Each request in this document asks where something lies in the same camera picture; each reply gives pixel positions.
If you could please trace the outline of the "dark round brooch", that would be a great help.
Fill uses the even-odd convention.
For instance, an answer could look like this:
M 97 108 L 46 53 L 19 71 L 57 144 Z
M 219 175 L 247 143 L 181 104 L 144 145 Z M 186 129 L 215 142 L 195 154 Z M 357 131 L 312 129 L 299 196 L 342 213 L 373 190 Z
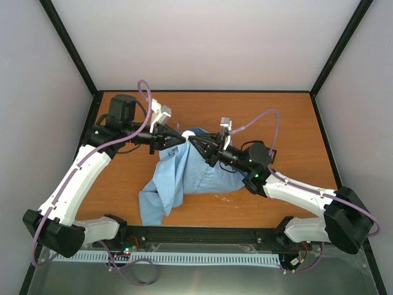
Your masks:
M 188 141 L 189 138 L 190 138 L 191 136 L 195 136 L 195 132 L 193 132 L 193 131 L 191 131 L 191 130 L 186 130 L 186 131 L 182 132 L 181 136 L 182 136 L 186 141 Z

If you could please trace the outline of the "light blue shirt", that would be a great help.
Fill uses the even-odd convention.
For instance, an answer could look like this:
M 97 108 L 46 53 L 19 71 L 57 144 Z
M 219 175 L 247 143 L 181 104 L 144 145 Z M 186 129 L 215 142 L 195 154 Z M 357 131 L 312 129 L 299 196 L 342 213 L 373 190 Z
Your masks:
M 229 193 L 244 187 L 244 175 L 219 164 L 210 167 L 186 141 L 159 152 L 152 179 L 139 192 L 143 226 L 160 226 L 172 209 L 181 206 L 186 194 Z

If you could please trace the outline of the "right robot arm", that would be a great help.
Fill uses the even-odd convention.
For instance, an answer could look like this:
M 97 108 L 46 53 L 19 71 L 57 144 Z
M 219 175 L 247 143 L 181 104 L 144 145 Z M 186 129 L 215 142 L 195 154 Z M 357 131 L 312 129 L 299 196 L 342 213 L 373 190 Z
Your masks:
M 276 150 L 263 141 L 247 141 L 238 149 L 220 133 L 186 132 L 185 136 L 209 166 L 223 163 L 244 173 L 242 182 L 251 194 L 282 200 L 314 214 L 313 218 L 283 220 L 278 227 L 281 243 L 327 242 L 356 254 L 375 224 L 352 189 L 315 187 L 273 170 L 270 165 Z

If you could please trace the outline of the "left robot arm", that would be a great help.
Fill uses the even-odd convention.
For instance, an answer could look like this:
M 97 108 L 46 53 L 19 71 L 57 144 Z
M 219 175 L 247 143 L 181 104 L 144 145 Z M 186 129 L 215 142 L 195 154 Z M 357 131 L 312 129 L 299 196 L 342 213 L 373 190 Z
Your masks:
M 143 122 L 135 122 L 141 103 L 130 95 L 115 95 L 107 113 L 85 134 L 76 159 L 53 194 L 38 210 L 27 210 L 23 223 L 41 244 L 65 258 L 81 247 L 107 240 L 114 247 L 128 240 L 127 223 L 112 214 L 98 219 L 76 221 L 79 207 L 99 174 L 127 143 L 145 144 L 150 154 L 185 142 L 180 133 L 167 126 L 171 109 L 155 99 Z

